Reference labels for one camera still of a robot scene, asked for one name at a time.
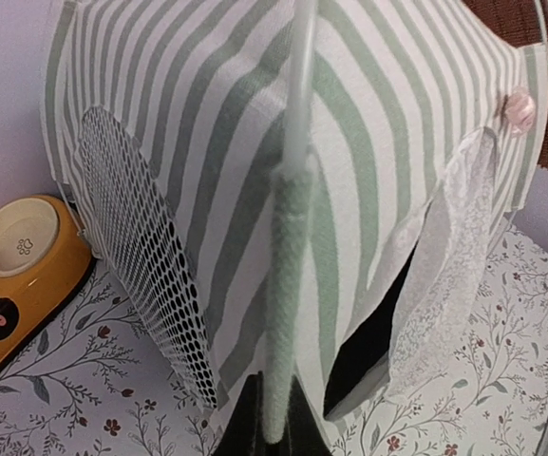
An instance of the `white mesh panel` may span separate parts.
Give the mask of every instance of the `white mesh panel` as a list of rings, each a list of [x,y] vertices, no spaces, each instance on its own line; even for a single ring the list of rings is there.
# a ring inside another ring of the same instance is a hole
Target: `white mesh panel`
[[[82,120],[80,153],[104,255],[185,386],[204,406],[215,407],[198,289],[137,142],[94,107]]]

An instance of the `green and white stripe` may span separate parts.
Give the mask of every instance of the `green and white stripe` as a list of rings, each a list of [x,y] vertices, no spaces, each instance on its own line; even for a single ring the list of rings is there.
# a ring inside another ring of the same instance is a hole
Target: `green and white stripe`
[[[84,113],[102,106],[141,145],[193,264],[223,424],[246,376],[263,369],[293,9],[293,0],[69,0],[48,56],[52,175],[70,184],[106,255],[77,153]],[[339,348],[379,304],[372,284],[393,279],[378,266],[402,264],[413,242],[384,248],[419,221],[465,135],[498,136],[496,223],[524,204],[547,115],[547,52],[509,47],[459,0],[320,0],[310,132],[320,176],[295,347],[314,410]],[[512,139],[500,110],[518,85],[538,119]]]

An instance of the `pink button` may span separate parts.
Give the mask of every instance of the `pink button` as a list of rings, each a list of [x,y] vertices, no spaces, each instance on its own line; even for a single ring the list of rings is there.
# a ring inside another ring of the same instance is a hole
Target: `pink button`
[[[514,137],[527,133],[536,119],[536,102],[529,95],[529,90],[519,86],[508,97],[504,111],[510,123],[510,134]]]

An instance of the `white lace fabric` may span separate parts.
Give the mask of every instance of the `white lace fabric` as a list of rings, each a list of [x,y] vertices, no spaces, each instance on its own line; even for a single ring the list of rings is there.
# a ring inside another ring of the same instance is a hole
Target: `white lace fabric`
[[[496,141],[485,129],[466,136],[425,216],[393,317],[386,397],[444,371],[486,264],[495,190]]]

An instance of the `floral bedsheet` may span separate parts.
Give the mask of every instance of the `floral bedsheet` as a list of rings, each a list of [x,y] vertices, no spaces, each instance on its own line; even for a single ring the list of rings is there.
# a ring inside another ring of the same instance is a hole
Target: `floral bedsheet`
[[[377,394],[334,456],[526,456],[548,416],[548,255],[512,229],[490,256],[450,370]],[[0,374],[0,456],[209,456],[220,435],[99,263],[85,288]]]

